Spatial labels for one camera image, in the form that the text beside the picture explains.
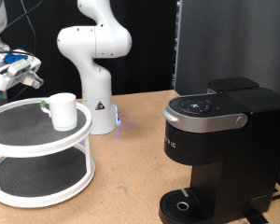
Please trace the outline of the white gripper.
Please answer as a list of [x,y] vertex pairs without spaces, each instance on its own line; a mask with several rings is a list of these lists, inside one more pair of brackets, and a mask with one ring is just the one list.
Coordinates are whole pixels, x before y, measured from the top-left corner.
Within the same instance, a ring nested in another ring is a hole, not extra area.
[[0,52],[0,91],[6,91],[18,83],[39,89],[44,80],[36,72],[41,62],[24,50]]

